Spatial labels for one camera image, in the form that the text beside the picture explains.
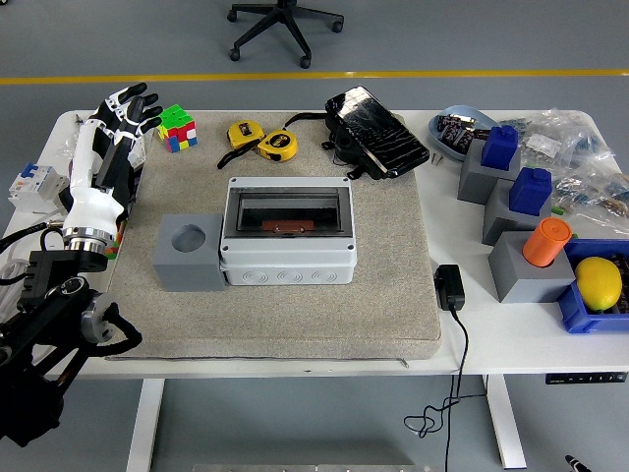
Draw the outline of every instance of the blue cube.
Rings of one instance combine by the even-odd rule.
[[[518,132],[512,126],[494,126],[481,154],[481,165],[509,170],[509,163],[518,148]]]
[[[509,190],[509,209],[539,216],[543,204],[552,194],[550,172],[525,167]]]

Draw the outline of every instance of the yellow tape measure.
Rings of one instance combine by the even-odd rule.
[[[297,137],[286,130],[277,130],[266,136],[257,122],[238,121],[227,130],[232,151],[227,152],[217,164],[222,169],[227,163],[249,150],[275,162],[284,162],[297,154]]]
[[[297,153],[297,137],[286,130],[272,132],[257,145],[257,153],[275,162],[284,162]]]
[[[251,141],[264,138],[264,131],[255,121],[238,121],[227,130],[227,138],[232,149],[239,149]]]

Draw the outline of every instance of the robotic arm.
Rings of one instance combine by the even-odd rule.
[[[70,176],[73,204],[63,225],[71,250],[104,254],[116,237],[130,197],[129,154],[142,134],[161,123],[161,107],[145,109],[157,95],[135,96],[145,90],[146,84],[137,84],[112,94],[81,126]]]
[[[107,268],[105,249],[113,243],[117,223],[126,217],[132,172],[129,154],[162,109],[150,107],[156,94],[141,96],[146,84],[125,88],[105,99],[81,126],[71,169],[72,207],[62,227],[62,251],[32,251],[27,271],[2,284],[24,280],[18,313],[0,324],[0,439],[20,446],[59,426],[63,395],[89,357],[121,354],[142,341],[118,313],[108,294],[89,288],[80,272]],[[0,252],[42,223],[0,241]],[[118,327],[126,339],[110,340]],[[35,344],[54,350],[33,364]],[[44,376],[75,351],[56,380]]]

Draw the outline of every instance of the black marker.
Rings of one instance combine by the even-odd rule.
[[[587,468],[571,455],[566,455],[566,462],[570,464],[570,467],[572,467],[572,470],[574,470],[574,472],[592,472],[589,468]]]

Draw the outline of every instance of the gray 3d printed block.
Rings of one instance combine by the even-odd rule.
[[[461,167],[457,199],[485,205],[498,179],[514,181],[520,173],[520,149],[513,154],[509,170],[493,169],[481,165],[485,141],[473,140]]]
[[[493,246],[504,231],[533,231],[540,221],[550,216],[552,210],[547,199],[540,215],[519,213],[509,209],[509,190],[513,182],[499,179],[485,206],[483,218],[483,244]]]
[[[536,267],[522,256],[532,231],[507,231],[489,254],[489,267],[501,303],[551,303],[574,279],[565,251],[548,267]]]
[[[222,214],[164,214],[153,267],[167,292],[225,290],[218,245]]]

